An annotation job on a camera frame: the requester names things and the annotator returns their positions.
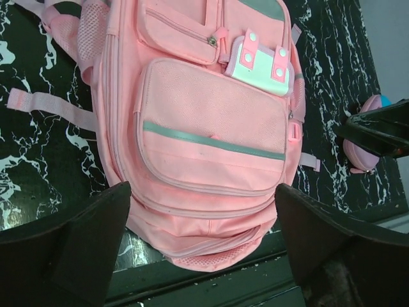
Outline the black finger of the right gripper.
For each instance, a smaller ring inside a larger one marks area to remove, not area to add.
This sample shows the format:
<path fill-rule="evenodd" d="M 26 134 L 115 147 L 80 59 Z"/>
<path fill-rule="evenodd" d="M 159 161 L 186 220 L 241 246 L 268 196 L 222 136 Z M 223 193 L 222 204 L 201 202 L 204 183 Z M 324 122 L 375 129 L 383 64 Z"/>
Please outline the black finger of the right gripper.
<path fill-rule="evenodd" d="M 352 115 L 334 131 L 377 157 L 406 157 L 408 100 Z"/>

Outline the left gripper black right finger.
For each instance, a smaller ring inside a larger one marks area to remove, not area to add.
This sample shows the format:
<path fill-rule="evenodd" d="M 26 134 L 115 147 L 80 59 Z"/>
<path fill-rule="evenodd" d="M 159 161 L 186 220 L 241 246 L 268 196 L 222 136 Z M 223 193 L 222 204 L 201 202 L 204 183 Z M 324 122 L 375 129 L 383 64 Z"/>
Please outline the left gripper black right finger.
<path fill-rule="evenodd" d="M 408 235 L 359 220 L 286 184 L 275 206 L 307 306 L 408 306 Z"/>

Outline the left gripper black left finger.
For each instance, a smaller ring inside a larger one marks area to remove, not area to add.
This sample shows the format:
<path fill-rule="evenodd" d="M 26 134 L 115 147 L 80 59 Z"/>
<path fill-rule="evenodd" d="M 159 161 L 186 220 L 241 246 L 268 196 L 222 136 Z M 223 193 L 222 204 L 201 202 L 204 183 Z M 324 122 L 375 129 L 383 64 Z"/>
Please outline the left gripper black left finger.
<path fill-rule="evenodd" d="M 1 232 L 1 306 L 103 306 L 130 210 L 116 184 Z"/>

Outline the pink student backpack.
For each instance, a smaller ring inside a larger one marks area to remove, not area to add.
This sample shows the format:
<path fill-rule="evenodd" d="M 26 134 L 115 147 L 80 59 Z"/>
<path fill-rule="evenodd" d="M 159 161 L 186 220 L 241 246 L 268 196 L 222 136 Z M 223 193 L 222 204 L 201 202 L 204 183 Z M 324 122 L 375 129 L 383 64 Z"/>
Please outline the pink student backpack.
<path fill-rule="evenodd" d="M 277 219 L 275 189 L 299 166 L 305 83 L 283 1 L 20 1 L 74 59 L 85 111 L 12 90 L 8 107 L 96 133 L 110 185 L 131 186 L 128 229 L 178 267 L 223 270 Z"/>

